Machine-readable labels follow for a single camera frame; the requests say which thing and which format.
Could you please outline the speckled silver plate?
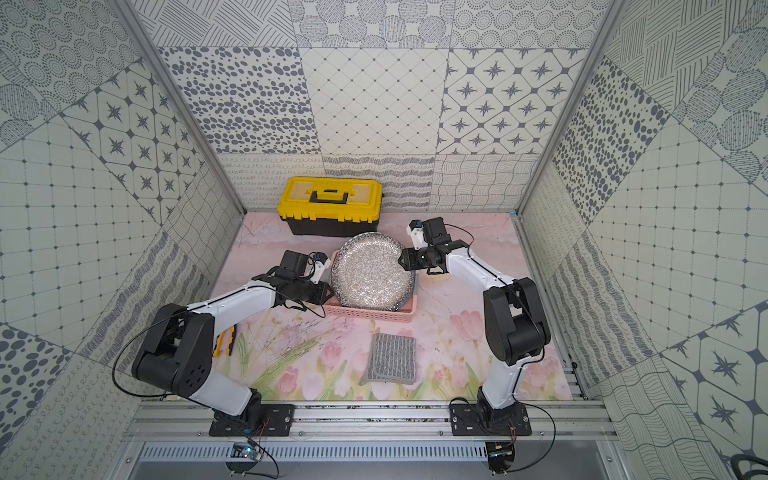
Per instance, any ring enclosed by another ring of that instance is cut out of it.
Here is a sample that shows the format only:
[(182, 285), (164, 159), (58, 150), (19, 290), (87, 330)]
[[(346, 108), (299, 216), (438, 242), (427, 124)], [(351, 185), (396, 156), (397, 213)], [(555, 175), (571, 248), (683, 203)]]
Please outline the speckled silver plate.
[(403, 249), (398, 240), (377, 232), (348, 240), (331, 268), (331, 285), (339, 303), (378, 311), (404, 306), (413, 295), (416, 274), (399, 264)]

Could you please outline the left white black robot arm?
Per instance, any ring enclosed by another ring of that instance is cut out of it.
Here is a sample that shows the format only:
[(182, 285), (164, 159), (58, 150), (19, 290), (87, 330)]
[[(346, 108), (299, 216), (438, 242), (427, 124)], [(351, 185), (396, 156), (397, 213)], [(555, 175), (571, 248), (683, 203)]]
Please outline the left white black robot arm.
[(143, 383), (231, 417), (248, 413), (257, 391), (216, 372), (216, 342), (248, 317), (285, 307), (306, 311), (331, 297), (324, 253), (287, 250), (280, 264), (230, 292), (181, 306), (168, 304), (148, 328), (131, 368)]

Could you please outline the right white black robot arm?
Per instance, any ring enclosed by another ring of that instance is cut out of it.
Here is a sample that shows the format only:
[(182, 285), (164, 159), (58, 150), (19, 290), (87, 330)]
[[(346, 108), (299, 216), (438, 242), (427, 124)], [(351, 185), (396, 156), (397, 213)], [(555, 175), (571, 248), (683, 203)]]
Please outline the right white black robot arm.
[(478, 389), (477, 408), (486, 423), (511, 418), (522, 410), (517, 391), (525, 369), (545, 359), (545, 347), (551, 342), (535, 282), (493, 269), (469, 243), (452, 239), (441, 217), (413, 220), (407, 232), (413, 246), (398, 259), (404, 270), (449, 274), (482, 294), (484, 334), (495, 361)]

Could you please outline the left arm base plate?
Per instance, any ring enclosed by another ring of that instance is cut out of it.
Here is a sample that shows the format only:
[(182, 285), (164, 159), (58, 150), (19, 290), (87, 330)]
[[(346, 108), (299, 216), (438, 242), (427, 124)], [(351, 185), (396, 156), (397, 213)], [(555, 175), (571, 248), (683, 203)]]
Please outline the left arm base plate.
[(293, 424), (294, 404), (254, 404), (232, 416), (214, 411), (211, 437), (288, 437)]

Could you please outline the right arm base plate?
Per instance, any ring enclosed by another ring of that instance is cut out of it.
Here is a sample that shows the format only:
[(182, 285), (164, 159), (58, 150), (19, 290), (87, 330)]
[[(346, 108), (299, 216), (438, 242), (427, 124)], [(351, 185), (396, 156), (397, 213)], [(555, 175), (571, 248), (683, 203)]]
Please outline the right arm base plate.
[(457, 437), (532, 435), (527, 409), (520, 402), (500, 410), (476, 403), (452, 402), (448, 409), (452, 434)]

